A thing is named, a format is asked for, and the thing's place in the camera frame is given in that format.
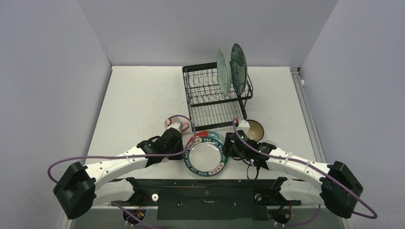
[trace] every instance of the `white wall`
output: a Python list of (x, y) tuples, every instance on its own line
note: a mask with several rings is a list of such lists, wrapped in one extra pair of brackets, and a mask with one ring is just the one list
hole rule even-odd
[(75, 0), (1, 1), (0, 31), (0, 228), (59, 228), (46, 170), (87, 153), (111, 67)]
[(403, 0), (340, 0), (301, 68), (327, 161), (348, 164), (379, 213), (353, 217), (359, 229), (405, 228), (404, 26)]
[(113, 65), (301, 66), (338, 0), (78, 0)]

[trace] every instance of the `green plate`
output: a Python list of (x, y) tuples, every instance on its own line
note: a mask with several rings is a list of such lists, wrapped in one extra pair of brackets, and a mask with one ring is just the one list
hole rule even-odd
[(231, 52), (232, 84), (238, 95), (245, 90), (247, 81), (246, 58), (239, 44), (234, 44)]
[(229, 59), (225, 56), (222, 49), (218, 49), (218, 54), (216, 56), (217, 74), (218, 74), (218, 84), (219, 90), (225, 97), (228, 95), (231, 89), (231, 65)]

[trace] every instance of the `dish rack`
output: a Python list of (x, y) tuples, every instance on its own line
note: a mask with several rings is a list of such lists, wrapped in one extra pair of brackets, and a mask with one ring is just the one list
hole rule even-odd
[(184, 66), (183, 79), (189, 115), (196, 131), (230, 126), (234, 118), (247, 119), (246, 102), (253, 97), (249, 76), (241, 94), (231, 84), (226, 96), (219, 90), (216, 62)]

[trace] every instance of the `teal plate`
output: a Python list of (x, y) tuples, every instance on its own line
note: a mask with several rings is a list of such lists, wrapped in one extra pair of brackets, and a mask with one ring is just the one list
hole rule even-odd
[(222, 51), (222, 49), (218, 49), (218, 53), (216, 56), (216, 68), (218, 74), (219, 90), (225, 97), (228, 95), (229, 90), (231, 89), (232, 71), (229, 59), (225, 56), (225, 53)]

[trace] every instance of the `white knob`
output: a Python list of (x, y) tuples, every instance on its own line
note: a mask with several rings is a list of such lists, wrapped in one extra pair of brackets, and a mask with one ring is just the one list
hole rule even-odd
[(152, 195), (152, 200), (155, 201), (155, 202), (158, 201), (159, 200), (159, 195), (158, 194), (153, 194)]

